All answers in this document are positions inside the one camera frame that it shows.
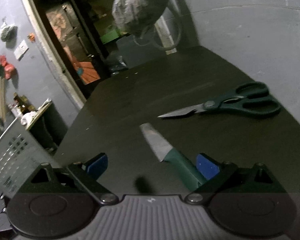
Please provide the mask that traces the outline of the white perforated utensil basket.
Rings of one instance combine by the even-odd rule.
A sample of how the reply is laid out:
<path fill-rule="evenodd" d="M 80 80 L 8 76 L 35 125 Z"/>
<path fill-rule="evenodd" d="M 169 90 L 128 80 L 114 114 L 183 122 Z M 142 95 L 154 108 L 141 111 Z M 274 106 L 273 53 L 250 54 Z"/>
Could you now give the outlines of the white perforated utensil basket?
<path fill-rule="evenodd" d="M 14 119 L 0 135 L 0 191 L 13 198 L 42 163 L 60 168 L 20 121 Z"/>

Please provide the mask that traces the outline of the green handled scissors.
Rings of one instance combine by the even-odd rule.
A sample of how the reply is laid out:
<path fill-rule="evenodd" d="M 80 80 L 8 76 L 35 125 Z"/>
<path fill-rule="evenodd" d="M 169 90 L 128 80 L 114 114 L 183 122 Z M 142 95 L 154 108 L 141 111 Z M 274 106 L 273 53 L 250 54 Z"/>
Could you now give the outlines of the green handled scissors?
<path fill-rule="evenodd" d="M 270 94 L 265 83 L 249 82 L 217 98 L 204 101 L 198 105 L 171 111 L 158 117 L 173 118 L 219 109 L 239 111 L 252 115 L 268 115 L 278 112 L 280 108 L 280 103 Z"/>

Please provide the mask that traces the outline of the wooden counter shelf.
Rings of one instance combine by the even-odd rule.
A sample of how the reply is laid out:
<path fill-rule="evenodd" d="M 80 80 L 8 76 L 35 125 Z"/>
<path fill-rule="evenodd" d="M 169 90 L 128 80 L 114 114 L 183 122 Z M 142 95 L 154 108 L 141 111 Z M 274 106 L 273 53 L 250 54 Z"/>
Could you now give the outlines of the wooden counter shelf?
<path fill-rule="evenodd" d="M 51 105 L 52 100 L 50 98 L 46 99 L 44 103 L 38 108 L 38 110 L 24 114 L 21 117 L 20 123 L 25 127 L 27 131 L 29 131 Z"/>

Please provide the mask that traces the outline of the dark sauce bottle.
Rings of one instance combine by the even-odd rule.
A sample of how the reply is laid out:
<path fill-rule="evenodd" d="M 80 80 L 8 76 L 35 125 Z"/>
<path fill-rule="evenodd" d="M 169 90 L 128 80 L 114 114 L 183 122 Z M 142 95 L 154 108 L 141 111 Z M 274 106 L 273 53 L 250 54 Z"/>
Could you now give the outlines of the dark sauce bottle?
<path fill-rule="evenodd" d="M 14 96 L 14 101 L 17 104 L 17 106 L 19 107 L 19 109 L 21 110 L 22 114 L 26 114 L 26 113 L 30 113 L 30 112 L 34 112 L 36 111 L 36 108 L 34 107 L 34 105 L 32 103 L 30 103 L 30 101 L 28 100 L 28 98 L 24 95 L 20 96 L 17 93 L 13 94 Z"/>

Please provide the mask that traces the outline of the wooden spatula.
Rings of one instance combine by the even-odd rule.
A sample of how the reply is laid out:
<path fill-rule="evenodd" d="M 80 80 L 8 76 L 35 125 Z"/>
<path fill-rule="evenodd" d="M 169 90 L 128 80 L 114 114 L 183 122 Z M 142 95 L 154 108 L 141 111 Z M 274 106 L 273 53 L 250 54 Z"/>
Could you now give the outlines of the wooden spatula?
<path fill-rule="evenodd" d="M 5 103 L 5 83 L 0 76 L 0 118 L 3 123 L 6 122 L 6 103 Z"/>

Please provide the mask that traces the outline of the red net bag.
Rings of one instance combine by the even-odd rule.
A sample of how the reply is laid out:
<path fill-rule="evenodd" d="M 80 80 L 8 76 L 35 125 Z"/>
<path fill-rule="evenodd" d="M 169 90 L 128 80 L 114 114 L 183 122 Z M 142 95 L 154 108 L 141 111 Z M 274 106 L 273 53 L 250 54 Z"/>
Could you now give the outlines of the red net bag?
<path fill-rule="evenodd" d="M 5 79 L 10 80 L 17 72 L 15 66 L 8 63 L 4 55 L 0 55 L 0 64 L 3 67 Z"/>

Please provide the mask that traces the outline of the green box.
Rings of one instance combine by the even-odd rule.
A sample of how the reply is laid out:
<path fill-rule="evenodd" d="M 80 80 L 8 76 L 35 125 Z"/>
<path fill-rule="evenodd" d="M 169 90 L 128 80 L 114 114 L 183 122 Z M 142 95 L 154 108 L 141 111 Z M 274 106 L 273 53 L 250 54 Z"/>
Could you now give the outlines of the green box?
<path fill-rule="evenodd" d="M 121 37 L 121 33 L 118 29 L 114 29 L 109 31 L 108 33 L 104 34 L 100 37 L 103 44 L 106 44 L 108 42 L 111 42 L 117 38 Z"/>

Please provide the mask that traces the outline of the hanging grey bag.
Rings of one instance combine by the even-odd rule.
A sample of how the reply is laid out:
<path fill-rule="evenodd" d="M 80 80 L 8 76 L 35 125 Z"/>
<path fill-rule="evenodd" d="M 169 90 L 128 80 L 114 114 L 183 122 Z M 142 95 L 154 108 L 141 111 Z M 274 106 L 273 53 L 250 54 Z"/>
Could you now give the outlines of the hanging grey bag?
<path fill-rule="evenodd" d="M 17 36 L 17 29 L 18 27 L 15 25 L 6 25 L 2 28 L 0 39 L 2 42 L 11 42 L 15 40 Z"/>

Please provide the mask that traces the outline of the plastic bag of dark contents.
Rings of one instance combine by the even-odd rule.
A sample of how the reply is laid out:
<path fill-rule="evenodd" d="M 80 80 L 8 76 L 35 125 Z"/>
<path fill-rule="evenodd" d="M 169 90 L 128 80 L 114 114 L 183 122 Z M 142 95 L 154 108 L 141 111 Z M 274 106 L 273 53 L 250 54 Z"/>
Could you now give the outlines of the plastic bag of dark contents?
<path fill-rule="evenodd" d="M 160 18 L 170 0 L 114 0 L 112 16 L 126 33 L 143 36 Z"/>

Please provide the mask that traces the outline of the white wall switch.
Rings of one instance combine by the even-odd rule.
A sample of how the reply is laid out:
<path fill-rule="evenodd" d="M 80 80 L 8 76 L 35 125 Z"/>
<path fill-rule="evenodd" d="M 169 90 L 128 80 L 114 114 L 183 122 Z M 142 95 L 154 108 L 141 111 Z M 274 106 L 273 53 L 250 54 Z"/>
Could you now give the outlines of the white wall switch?
<path fill-rule="evenodd" d="M 16 60 L 20 61 L 25 53 L 28 51 L 29 46 L 27 45 L 25 40 L 22 40 L 21 43 L 14 50 L 14 56 Z"/>

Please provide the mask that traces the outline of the orange wall hook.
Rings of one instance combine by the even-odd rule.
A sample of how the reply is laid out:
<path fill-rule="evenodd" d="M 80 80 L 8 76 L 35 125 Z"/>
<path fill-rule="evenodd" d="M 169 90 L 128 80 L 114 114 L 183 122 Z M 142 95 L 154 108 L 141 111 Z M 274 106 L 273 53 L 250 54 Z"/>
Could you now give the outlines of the orange wall hook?
<path fill-rule="evenodd" d="M 27 38 L 31 41 L 31 42 L 35 42 L 36 41 L 36 36 L 34 33 L 29 33 L 29 35 L 27 36 Z"/>

